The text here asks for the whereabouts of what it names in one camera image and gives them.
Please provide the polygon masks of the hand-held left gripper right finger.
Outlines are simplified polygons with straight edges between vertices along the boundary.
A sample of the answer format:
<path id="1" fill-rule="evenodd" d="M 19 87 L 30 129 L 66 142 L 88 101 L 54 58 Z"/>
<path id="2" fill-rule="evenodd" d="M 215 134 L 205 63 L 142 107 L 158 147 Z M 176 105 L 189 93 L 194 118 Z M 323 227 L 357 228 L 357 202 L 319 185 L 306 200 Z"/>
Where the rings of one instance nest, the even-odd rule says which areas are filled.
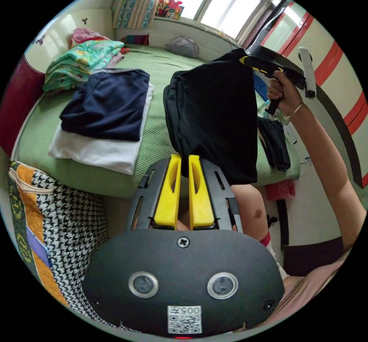
<path id="1" fill-rule="evenodd" d="M 199 156 L 189 156 L 188 168 L 190 229 L 212 227 L 215 219 Z"/>

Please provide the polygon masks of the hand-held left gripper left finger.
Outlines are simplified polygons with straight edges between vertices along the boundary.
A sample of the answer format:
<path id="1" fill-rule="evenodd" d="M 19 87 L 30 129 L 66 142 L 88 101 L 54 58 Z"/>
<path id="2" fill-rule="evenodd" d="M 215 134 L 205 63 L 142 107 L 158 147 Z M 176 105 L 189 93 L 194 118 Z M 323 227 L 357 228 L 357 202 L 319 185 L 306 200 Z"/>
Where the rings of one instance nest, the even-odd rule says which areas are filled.
<path id="1" fill-rule="evenodd" d="M 180 186 L 181 157 L 178 154 L 173 154 L 168 163 L 154 215 L 156 226 L 177 229 Z"/>

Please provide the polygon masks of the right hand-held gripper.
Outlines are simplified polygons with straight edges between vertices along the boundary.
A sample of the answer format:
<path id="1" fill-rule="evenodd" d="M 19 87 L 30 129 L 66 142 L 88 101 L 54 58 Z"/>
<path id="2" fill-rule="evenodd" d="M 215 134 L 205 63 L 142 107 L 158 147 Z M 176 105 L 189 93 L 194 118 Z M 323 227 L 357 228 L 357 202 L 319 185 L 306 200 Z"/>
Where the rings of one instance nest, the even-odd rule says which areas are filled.
<path id="1" fill-rule="evenodd" d="M 244 56 L 240 58 L 239 61 L 242 64 L 245 64 L 248 69 L 252 70 L 252 76 L 248 81 L 247 88 L 252 88 L 253 91 L 257 92 L 259 95 L 261 94 L 259 91 L 261 90 L 265 92 L 266 88 L 259 88 L 259 83 L 255 81 L 255 72 L 262 74 L 266 78 L 273 79 L 274 72 L 279 71 L 283 73 L 290 80 L 290 82 L 294 84 L 296 88 L 299 88 L 301 90 L 304 90 L 306 88 L 305 77 L 291 68 L 279 66 L 274 62 L 255 56 Z"/>

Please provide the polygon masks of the person's right hand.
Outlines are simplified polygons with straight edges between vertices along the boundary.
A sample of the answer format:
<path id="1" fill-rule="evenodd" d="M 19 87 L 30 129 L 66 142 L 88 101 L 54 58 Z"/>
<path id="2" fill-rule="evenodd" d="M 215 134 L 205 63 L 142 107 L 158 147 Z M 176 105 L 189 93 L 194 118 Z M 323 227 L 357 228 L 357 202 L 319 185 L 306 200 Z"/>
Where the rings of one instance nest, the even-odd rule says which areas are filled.
<path id="1" fill-rule="evenodd" d="M 278 70 L 268 82 L 267 96 L 270 101 L 278 102 L 278 109 L 286 119 L 290 119 L 304 105 L 297 88 Z"/>

